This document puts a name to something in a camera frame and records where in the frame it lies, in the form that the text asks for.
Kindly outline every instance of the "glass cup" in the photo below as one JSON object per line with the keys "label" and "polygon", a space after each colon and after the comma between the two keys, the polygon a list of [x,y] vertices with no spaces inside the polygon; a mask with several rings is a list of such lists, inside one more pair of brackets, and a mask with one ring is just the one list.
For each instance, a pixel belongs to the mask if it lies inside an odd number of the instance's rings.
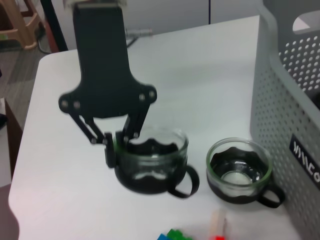
{"label": "glass cup", "polygon": [[174,191],[191,168],[187,166],[188,143],[181,130],[161,127],[142,129],[139,138],[130,140],[126,147],[114,140],[116,175],[135,192]]}
{"label": "glass cup", "polygon": [[[206,156],[207,180],[221,199],[234,204],[259,201],[277,208],[285,200],[272,181],[272,158],[259,144],[242,138],[226,138],[214,144]],[[269,190],[279,201],[264,197]]]}

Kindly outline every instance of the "white table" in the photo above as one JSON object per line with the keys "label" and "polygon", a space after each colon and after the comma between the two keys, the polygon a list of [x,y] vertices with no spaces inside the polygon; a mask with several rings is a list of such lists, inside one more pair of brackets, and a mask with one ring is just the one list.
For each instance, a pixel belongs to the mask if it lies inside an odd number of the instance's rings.
{"label": "white table", "polygon": [[[187,200],[124,188],[58,107],[80,82],[76,51],[43,58],[34,84],[9,204],[20,240],[156,240],[171,228],[205,240],[212,212],[227,209],[230,240],[298,240],[283,207],[220,200],[206,179],[206,154],[228,137],[250,138],[259,17],[141,38],[129,48],[137,80],[153,84],[158,99],[145,125],[180,128],[189,137],[188,162],[200,176]],[[122,129],[125,117],[98,120],[103,131]],[[180,190],[190,190],[186,179]]]}

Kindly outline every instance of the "cup handle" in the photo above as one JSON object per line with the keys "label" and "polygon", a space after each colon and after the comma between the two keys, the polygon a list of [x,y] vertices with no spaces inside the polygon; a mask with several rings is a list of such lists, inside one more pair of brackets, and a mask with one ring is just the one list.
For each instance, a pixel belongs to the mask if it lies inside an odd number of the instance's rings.
{"label": "cup handle", "polygon": [[189,166],[189,165],[187,165],[185,168],[186,168],[185,171],[186,171],[186,173],[189,174],[189,176],[191,178],[191,182],[192,182],[192,188],[191,188],[190,194],[185,194],[183,192],[176,190],[176,186],[174,186],[172,188],[170,187],[168,189],[168,193],[172,194],[173,196],[175,196],[177,198],[181,198],[181,199],[187,199],[187,198],[191,197],[193,194],[195,194],[198,191],[199,185],[200,185],[199,175],[196,172],[196,170],[192,166]]}
{"label": "cup handle", "polygon": [[[266,191],[271,191],[273,192],[279,199],[279,201],[272,201],[264,196]],[[274,183],[271,183],[266,186],[264,189],[262,195],[258,198],[258,202],[261,203],[262,205],[265,205],[268,208],[276,209],[279,207],[286,199],[286,195],[284,191]]]}

